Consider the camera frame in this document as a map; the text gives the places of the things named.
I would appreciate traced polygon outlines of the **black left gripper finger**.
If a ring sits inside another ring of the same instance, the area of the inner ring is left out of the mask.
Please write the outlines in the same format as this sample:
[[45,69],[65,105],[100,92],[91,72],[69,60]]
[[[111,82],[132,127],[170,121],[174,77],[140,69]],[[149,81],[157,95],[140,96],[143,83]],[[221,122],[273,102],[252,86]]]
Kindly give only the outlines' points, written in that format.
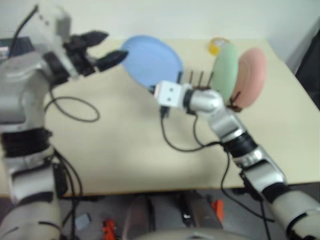
[[128,56],[129,52],[127,50],[114,50],[109,52],[102,58],[96,61],[96,67],[100,72],[104,72],[119,65]]
[[86,48],[91,48],[103,42],[109,34],[104,31],[92,30],[80,35],[81,40],[85,43]]

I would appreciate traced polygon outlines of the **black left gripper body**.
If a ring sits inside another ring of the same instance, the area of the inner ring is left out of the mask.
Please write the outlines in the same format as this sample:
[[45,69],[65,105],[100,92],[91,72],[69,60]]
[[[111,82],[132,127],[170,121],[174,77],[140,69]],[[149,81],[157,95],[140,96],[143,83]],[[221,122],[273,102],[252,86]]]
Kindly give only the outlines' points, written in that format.
[[88,57],[88,48],[97,45],[93,34],[73,34],[69,41],[64,43],[64,49],[76,72],[84,77],[95,73],[95,67]]

